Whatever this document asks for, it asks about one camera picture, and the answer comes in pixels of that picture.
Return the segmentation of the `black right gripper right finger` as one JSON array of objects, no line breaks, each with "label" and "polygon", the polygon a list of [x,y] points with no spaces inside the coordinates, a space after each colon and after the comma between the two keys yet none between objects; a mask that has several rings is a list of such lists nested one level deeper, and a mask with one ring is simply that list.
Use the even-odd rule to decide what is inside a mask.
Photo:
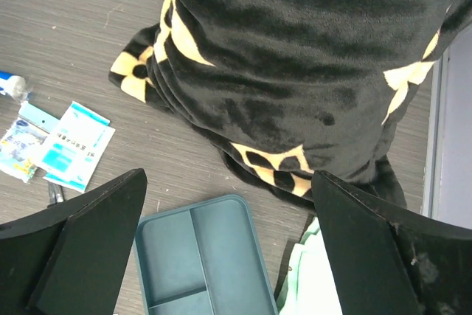
[{"label": "black right gripper right finger", "polygon": [[343,314],[470,314],[471,231],[319,171],[313,203]]}]

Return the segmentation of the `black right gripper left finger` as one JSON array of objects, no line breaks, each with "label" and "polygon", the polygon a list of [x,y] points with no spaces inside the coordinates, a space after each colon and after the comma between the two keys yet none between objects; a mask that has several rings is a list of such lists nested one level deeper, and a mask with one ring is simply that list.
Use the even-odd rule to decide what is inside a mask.
[{"label": "black right gripper left finger", "polygon": [[1,313],[114,312],[148,180],[133,169],[1,225]]}]

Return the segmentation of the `white blue bandage roll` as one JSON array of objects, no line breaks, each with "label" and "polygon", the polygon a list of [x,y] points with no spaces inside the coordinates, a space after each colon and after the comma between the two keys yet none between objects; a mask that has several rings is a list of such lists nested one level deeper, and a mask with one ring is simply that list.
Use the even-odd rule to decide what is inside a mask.
[{"label": "white blue bandage roll", "polygon": [[0,87],[2,95],[9,96],[18,103],[29,100],[30,85],[22,76],[0,71]]}]

